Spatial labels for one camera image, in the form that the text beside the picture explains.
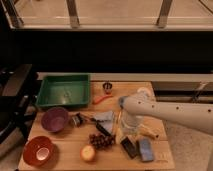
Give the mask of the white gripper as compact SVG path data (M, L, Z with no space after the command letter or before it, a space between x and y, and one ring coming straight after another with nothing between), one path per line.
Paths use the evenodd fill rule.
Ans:
M135 134L139 129L140 121L123 110L120 117L120 128L124 134Z

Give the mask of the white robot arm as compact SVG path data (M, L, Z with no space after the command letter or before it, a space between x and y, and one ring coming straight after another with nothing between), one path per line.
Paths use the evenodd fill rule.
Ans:
M129 125L136 124L138 116L149 116L213 135L213 105L157 102L142 93L121 97L119 103Z

